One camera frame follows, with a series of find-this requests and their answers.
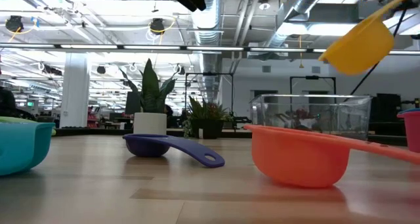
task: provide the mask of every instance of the yellow measuring cup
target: yellow measuring cup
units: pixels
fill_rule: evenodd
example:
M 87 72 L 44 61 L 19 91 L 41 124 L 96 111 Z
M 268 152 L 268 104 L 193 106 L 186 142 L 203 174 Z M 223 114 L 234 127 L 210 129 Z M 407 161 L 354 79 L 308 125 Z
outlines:
M 404 0 L 393 0 L 376 11 L 346 35 L 331 44 L 318 60 L 327 61 L 338 71 L 354 75 L 371 68 L 394 47 L 394 37 L 382 23 L 383 15 Z

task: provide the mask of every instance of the potted plant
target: potted plant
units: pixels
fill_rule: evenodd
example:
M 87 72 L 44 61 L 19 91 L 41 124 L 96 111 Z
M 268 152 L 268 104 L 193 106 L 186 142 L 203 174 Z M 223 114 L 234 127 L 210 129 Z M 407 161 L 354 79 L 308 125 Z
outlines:
M 152 61 L 149 59 L 142 74 L 142 91 L 129 80 L 127 74 L 121 70 L 124 78 L 131 90 L 136 93 L 140 99 L 142 112 L 135 113 L 134 134 L 153 134 L 166 135 L 167 117 L 165 114 L 166 96 L 174 89 L 175 79 L 173 76 L 163 82 L 159 87 L 158 76 L 153 70 Z
M 190 113 L 188 115 L 186 133 L 192 134 L 197 139 L 217 139 L 223 129 L 223 118 L 226 115 L 222 106 L 215 103 L 207 103 L 203 99 L 203 106 L 190 97 L 188 105 Z

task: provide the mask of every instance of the snake plant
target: snake plant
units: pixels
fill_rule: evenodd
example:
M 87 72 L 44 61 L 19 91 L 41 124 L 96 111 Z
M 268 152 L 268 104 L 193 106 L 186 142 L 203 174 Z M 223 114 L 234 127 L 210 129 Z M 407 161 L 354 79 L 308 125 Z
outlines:
M 144 72 L 141 70 L 142 74 L 142 91 L 139 92 L 137 86 L 129 80 L 127 74 L 119 69 L 123 74 L 124 78 L 127 80 L 127 83 L 131 90 L 134 93 L 138 93 L 140 97 L 140 105 L 143 109 L 143 112 L 149 113 L 164 113 L 165 112 L 165 100 L 166 96 L 174 89 L 176 79 L 172 77 L 165 80 L 162 86 L 159 88 L 159 79 L 152 67 L 152 61 L 149 59 L 144 68 Z

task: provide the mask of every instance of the black plant pot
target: black plant pot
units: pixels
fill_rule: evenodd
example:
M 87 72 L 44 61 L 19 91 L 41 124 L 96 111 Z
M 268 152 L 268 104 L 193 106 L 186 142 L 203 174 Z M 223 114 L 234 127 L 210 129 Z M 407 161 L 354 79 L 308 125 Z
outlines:
M 223 121 L 210 119 L 193 119 L 191 128 L 194 137 L 200 139 L 200 129 L 202 129 L 202 139 L 217 139 L 222 134 Z

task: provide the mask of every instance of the handle hole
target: handle hole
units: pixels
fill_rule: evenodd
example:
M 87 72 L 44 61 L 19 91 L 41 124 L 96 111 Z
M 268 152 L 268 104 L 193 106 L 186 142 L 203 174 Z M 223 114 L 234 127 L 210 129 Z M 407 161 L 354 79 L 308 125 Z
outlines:
M 208 160 L 211 160 L 211 161 L 215 161 L 216 160 L 215 157 L 213 157 L 212 155 L 208 155 L 208 154 L 205 155 L 205 158 L 207 158 Z

